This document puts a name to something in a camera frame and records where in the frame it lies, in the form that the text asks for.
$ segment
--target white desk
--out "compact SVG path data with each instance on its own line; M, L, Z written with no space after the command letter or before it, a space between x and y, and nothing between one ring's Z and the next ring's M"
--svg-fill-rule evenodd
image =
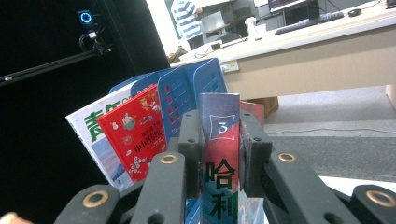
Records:
M226 73L225 81L241 99L388 85L396 106L396 8L386 9L385 1L357 17L274 32L171 66L212 57L237 60L240 70Z

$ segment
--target floor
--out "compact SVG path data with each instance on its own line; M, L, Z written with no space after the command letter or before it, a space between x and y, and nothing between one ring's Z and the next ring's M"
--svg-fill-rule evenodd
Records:
M385 86L279 96L270 136L396 137L396 109Z

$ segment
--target red cover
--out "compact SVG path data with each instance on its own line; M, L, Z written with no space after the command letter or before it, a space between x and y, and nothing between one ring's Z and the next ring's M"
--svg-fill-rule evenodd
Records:
M97 121L134 183L146 177L152 158L166 150L157 85Z

